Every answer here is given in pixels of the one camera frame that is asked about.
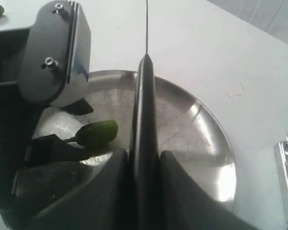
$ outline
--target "thin wire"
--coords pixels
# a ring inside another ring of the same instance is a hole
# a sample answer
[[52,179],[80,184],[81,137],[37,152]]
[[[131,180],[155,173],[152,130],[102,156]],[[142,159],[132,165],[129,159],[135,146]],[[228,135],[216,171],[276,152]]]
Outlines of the thin wire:
[[146,54],[148,54],[148,0],[146,0]]
[[285,0],[282,1],[282,3],[279,5],[277,11],[275,12],[275,14],[273,15],[271,21],[269,22],[269,24],[267,25],[267,27],[265,28],[264,31],[267,31],[267,29],[269,28],[269,26],[271,25],[272,21],[275,19],[277,13],[279,12],[280,8],[282,7],[282,5],[284,4]]
[[256,8],[255,8],[255,10],[253,12],[253,15],[251,16],[251,19],[249,20],[249,23],[251,23],[253,21],[253,18],[255,16],[255,14],[257,13],[258,7],[260,5],[260,2],[261,2],[261,0],[258,0],[257,6],[256,6]]

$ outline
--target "white table surface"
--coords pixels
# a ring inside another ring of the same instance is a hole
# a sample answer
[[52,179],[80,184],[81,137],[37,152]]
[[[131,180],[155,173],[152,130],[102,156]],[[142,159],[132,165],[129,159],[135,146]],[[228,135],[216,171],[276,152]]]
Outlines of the white table surface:
[[[0,30],[29,26],[47,0],[0,0]],[[90,70],[137,70],[145,50],[144,0],[80,0],[92,31]],[[288,133],[288,45],[205,0],[149,3],[155,74],[215,115],[236,155],[234,213],[285,230],[273,146]]]

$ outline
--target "white countertop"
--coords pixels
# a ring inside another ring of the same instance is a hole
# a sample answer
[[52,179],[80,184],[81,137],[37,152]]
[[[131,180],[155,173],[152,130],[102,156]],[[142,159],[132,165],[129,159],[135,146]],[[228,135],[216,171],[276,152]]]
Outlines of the white countertop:
[[[29,26],[46,1],[0,0],[0,30]],[[90,70],[137,70],[145,1],[79,2],[92,31]],[[158,0],[149,2],[149,53],[155,74],[191,92],[225,130],[237,162],[234,212],[285,230],[273,146],[288,133],[288,45],[205,0]]]

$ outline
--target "metal screw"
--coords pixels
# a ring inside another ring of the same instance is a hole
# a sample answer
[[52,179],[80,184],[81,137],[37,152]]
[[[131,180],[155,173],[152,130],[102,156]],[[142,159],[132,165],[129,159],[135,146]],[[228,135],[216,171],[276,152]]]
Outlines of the metal screw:
[[49,70],[55,70],[59,66],[59,63],[52,57],[48,57],[45,59],[45,65]]
[[55,8],[56,8],[56,10],[57,10],[58,13],[62,13],[62,12],[65,11],[65,8],[64,8],[64,6],[63,6],[61,3],[57,3],[57,4],[55,5]]

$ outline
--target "stainless steel bowl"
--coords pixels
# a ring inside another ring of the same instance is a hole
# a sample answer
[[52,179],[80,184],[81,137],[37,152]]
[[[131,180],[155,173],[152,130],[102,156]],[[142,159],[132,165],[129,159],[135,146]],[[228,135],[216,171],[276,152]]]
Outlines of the stainless steel bowl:
[[[74,116],[59,109],[46,109],[34,138],[57,134],[70,138],[85,124],[116,119],[119,133],[109,149],[83,163],[97,165],[117,147],[128,149],[131,133],[136,73],[101,71],[90,73],[85,97],[94,112]],[[156,116],[160,152],[171,150],[186,172],[214,200],[232,209],[236,192],[235,160],[219,123],[208,109],[184,89],[156,77]]]

